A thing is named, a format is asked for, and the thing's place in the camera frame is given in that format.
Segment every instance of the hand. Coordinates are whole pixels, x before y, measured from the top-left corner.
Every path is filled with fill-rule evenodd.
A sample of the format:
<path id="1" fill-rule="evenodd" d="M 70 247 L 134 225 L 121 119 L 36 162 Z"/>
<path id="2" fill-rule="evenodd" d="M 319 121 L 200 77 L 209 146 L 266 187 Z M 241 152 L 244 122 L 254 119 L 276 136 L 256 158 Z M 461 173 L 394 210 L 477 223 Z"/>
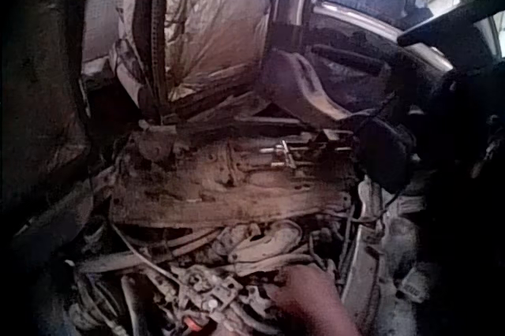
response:
<path id="1" fill-rule="evenodd" d="M 281 274 L 284 286 L 265 286 L 277 307 L 304 321 L 315 335 L 359 336 L 328 273 L 295 265 Z"/>

